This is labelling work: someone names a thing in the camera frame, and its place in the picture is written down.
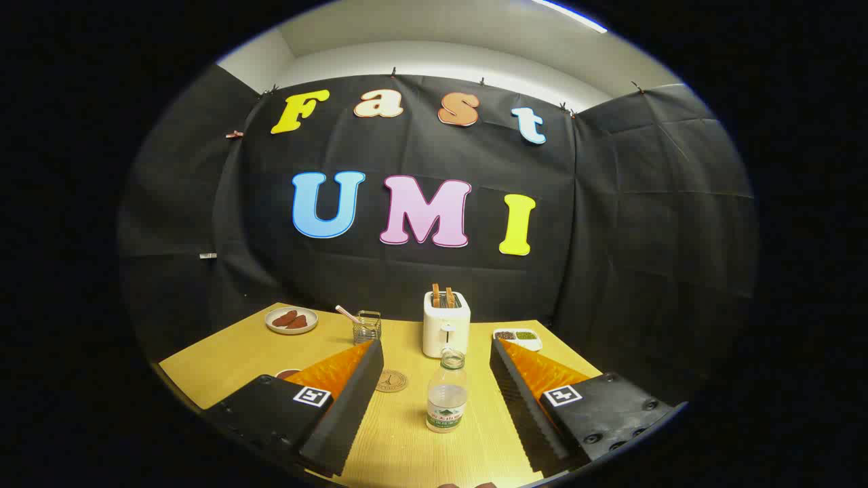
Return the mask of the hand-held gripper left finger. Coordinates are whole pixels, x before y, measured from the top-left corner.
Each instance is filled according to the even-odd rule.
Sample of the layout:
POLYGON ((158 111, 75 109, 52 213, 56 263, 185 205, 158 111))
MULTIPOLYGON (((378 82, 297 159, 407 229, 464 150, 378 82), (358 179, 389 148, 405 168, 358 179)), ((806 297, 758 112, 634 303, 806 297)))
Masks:
POLYGON ((274 464, 341 475, 382 367, 381 340, 366 341, 286 379, 255 377, 203 417, 274 464))

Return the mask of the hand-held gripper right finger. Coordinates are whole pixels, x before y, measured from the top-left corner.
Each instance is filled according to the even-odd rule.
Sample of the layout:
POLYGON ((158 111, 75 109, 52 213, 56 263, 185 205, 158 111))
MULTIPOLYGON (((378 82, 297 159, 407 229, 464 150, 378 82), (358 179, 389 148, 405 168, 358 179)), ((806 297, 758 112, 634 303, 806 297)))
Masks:
POLYGON ((502 338, 491 342, 490 368, 531 468, 544 475, 608 461, 679 411, 619 373, 590 377, 502 338))

